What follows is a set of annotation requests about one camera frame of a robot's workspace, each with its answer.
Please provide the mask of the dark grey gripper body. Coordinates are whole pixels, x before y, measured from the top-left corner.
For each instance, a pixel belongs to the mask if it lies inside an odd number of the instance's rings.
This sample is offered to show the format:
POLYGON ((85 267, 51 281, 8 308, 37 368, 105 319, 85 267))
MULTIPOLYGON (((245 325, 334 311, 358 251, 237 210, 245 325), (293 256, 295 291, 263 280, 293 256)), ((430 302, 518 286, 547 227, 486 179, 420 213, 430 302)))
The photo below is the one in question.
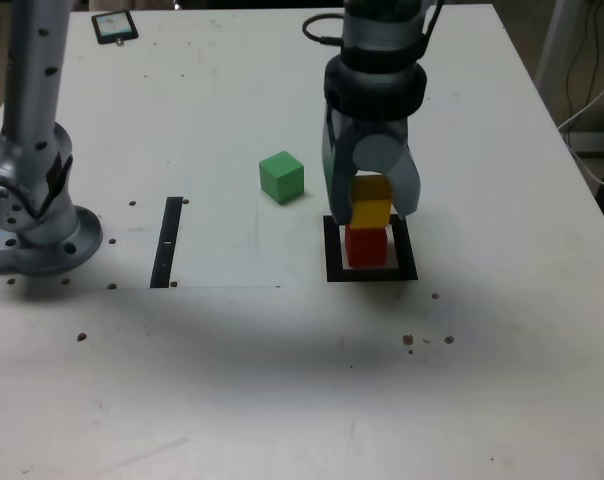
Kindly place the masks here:
POLYGON ((408 120, 365 121, 333 112, 335 141, 346 145, 356 145, 369 135, 380 134, 392 137, 401 145, 408 144, 408 120))

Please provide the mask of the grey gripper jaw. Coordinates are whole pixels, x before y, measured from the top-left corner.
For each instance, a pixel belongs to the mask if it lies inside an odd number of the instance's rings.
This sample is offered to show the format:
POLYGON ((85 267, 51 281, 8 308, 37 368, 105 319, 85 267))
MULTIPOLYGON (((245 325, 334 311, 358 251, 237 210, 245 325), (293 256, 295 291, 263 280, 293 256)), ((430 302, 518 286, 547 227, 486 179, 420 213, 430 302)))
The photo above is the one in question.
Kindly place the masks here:
POLYGON ((351 184, 356 174, 353 122, 326 104, 322 138, 322 167, 331 214, 338 225, 351 222, 351 184))
POLYGON ((356 144, 353 160, 359 170, 379 173, 389 181, 399 215, 407 217, 417 210, 421 181, 406 135, 367 135, 356 144))

